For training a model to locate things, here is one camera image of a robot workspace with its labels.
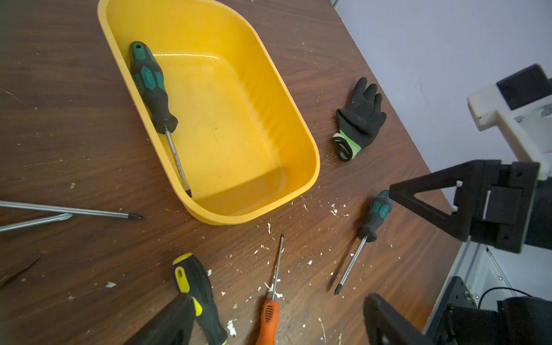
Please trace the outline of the yellow plastic storage box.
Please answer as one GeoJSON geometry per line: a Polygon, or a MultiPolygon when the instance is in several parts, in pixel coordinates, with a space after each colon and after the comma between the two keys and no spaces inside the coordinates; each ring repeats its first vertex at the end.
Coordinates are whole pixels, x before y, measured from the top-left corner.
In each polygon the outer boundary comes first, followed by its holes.
{"type": "Polygon", "coordinates": [[[100,1],[101,28],[155,152],[188,212],[242,224],[292,201],[320,171],[316,143],[254,28],[218,1],[100,1]],[[173,142],[130,70],[132,43],[162,70],[173,142]]]}

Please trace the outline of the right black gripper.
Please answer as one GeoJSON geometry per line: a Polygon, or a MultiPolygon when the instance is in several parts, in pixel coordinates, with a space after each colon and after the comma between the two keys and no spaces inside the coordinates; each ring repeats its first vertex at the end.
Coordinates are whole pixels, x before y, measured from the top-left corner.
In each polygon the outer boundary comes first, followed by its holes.
{"type": "Polygon", "coordinates": [[[526,245],[551,249],[551,183],[537,162],[473,160],[394,183],[389,197],[452,237],[519,254],[526,245]],[[456,188],[450,214],[416,195],[456,188]]]}

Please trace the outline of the green black screwdriver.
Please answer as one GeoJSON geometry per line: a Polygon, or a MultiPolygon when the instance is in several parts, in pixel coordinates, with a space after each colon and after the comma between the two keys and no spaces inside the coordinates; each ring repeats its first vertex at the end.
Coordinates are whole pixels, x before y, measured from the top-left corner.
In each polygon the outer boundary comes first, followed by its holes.
{"type": "Polygon", "coordinates": [[[178,120],[170,113],[163,71],[145,43],[140,41],[131,43],[129,54],[130,73],[135,86],[150,113],[150,118],[156,132],[166,136],[184,191],[189,197],[192,197],[191,187],[183,172],[183,167],[172,139],[172,133],[175,132],[178,126],[178,120]]]}
{"type": "Polygon", "coordinates": [[[361,239],[356,252],[354,253],[342,279],[339,281],[334,291],[335,296],[341,293],[347,278],[349,277],[355,263],[357,262],[366,243],[377,240],[377,230],[385,223],[386,218],[392,211],[392,199],[389,197],[389,191],[381,191],[369,207],[369,212],[365,223],[360,227],[357,236],[361,239]]]}

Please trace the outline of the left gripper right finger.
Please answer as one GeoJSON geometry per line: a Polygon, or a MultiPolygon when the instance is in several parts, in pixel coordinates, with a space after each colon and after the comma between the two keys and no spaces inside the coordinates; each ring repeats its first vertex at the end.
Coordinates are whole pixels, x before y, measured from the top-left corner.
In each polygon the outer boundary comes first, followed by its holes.
{"type": "Polygon", "coordinates": [[[385,299],[370,293],[364,302],[364,318],[369,343],[376,344],[431,344],[408,320],[385,299]]]}

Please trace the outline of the black yellow grip screwdriver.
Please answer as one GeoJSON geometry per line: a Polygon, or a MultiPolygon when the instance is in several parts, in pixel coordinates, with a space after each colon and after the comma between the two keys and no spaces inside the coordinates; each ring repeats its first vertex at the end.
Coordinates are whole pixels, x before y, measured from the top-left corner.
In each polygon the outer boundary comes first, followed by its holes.
{"type": "Polygon", "coordinates": [[[220,322],[211,281],[204,266],[192,253],[181,255],[172,265],[178,290],[193,299],[195,318],[208,344],[227,344],[228,334],[220,322]]]}

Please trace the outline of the orange handled screwdriver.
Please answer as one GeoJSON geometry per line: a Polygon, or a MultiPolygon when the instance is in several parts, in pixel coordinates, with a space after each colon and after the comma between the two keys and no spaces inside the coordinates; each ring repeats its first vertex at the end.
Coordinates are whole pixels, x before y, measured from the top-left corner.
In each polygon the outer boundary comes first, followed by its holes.
{"type": "Polygon", "coordinates": [[[276,301],[277,279],[280,272],[280,262],[283,253],[285,236],[280,236],[280,244],[276,260],[275,271],[273,275],[273,285],[270,294],[267,296],[260,317],[260,333],[256,345],[275,345],[275,334],[279,322],[280,305],[276,301]]]}

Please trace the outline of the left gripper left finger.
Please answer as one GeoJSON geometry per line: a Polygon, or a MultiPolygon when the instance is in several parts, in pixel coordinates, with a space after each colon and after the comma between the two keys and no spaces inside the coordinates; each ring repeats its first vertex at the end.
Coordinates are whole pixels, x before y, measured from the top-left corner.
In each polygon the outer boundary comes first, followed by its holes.
{"type": "Polygon", "coordinates": [[[124,344],[189,344],[195,317],[192,297],[180,294],[124,344]]]}

